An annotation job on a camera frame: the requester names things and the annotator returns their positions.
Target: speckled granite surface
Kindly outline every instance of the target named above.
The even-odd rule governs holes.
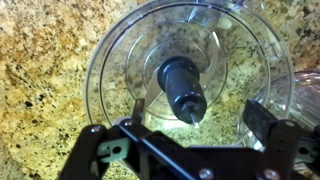
[[[0,177],[56,179],[88,124],[82,101],[88,58],[106,29],[139,3],[0,0],[0,147],[10,163],[0,166]],[[261,14],[284,37],[296,70],[319,66],[320,2],[264,4]],[[135,178],[117,164],[107,175]]]

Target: food processor bowl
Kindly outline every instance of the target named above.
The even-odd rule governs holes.
[[[152,78],[174,56],[199,69],[207,101],[199,127],[173,114],[167,94]],[[284,79],[281,88],[273,89],[278,77]],[[91,123],[110,127],[131,115],[135,100],[145,98],[142,123],[149,129],[182,146],[221,145],[248,135],[238,126],[247,99],[286,118],[292,91],[290,55],[259,16],[221,0],[158,0],[130,12],[102,37],[87,70],[85,104]]]

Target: screw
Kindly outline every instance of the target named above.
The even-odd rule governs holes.
[[[126,120],[126,121],[124,122],[124,125],[125,125],[125,126],[131,126],[131,125],[132,125],[132,120]]]
[[[264,176],[268,180],[280,180],[279,173],[273,169],[265,169],[263,172],[264,172]]]
[[[92,132],[92,133],[99,132],[100,129],[101,129],[100,126],[95,126],[95,127],[93,127],[93,128],[91,129],[91,132]]]
[[[199,177],[203,180],[211,180],[214,177],[214,173],[211,169],[202,168],[199,171]]]
[[[294,126],[294,123],[291,122],[291,121],[286,121],[286,125],[293,127],[293,126]]]

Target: food processor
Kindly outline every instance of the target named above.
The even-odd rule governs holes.
[[[141,123],[182,146],[255,147],[242,123],[245,102],[286,118],[292,69],[277,33],[238,3],[150,1],[98,43],[87,70],[86,112],[92,124],[110,127],[144,99]]]

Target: kitchen counter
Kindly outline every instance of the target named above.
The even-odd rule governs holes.
[[[99,38],[144,0],[0,1],[0,179],[56,179],[88,124],[83,82]],[[295,69],[319,66],[320,2],[264,1]],[[136,179],[113,163],[108,179]]]

